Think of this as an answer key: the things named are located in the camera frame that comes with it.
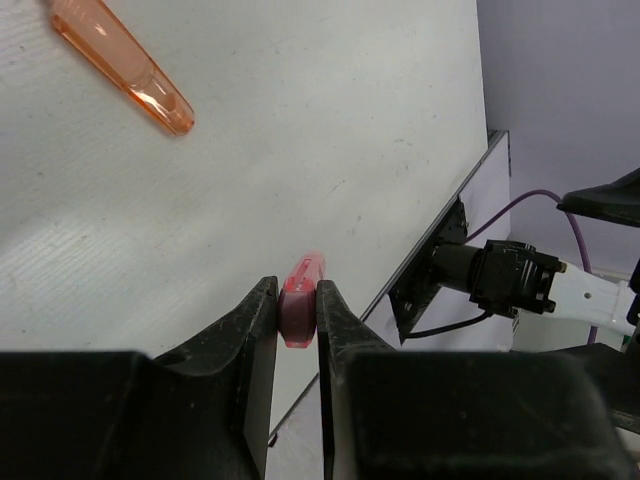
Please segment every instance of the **purple cable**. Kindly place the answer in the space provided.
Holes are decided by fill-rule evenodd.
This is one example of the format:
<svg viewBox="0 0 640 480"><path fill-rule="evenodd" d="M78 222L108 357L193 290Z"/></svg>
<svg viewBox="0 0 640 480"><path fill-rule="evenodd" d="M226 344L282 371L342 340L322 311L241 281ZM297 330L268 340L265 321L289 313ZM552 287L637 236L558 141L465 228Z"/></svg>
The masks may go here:
<svg viewBox="0 0 640 480"><path fill-rule="evenodd" d="M467 238L467 242L470 242L471 240L476 238L478 235L480 235L482 232L484 232L487 228L489 228L491 225L496 223L498 219L500 219L505 213L507 213L516 205L518 205L520 202L522 202L523 200L526 200L529 197L533 197L535 195L543 195L545 197L549 197L556 203L560 203L562 201L562 199L558 195L556 195L555 193L549 190L531 190L530 192L523 193L518 198L513 200L511 203L509 203L509 205L507 205L498 213L496 213L493 216L493 218L489 220L487 223L485 223L482 227L480 227L478 230L473 232L473 234L469 235L469 237ZM578 242L578 250L580 251L580 259L582 260L582 268L585 272L592 273L591 261L589 260L589 254L587 253L587 246L584 242L584 236L582 235L582 231L580 230L578 221L576 220L576 217L573 214L568 212L564 212L564 214L567 216L567 220L569 220L569 223L571 224L571 229L573 230L573 234L576 237L576 242ZM598 328L592 326L589 329L589 338L587 339L587 345L591 345L596 341L597 334L598 334Z"/></svg>

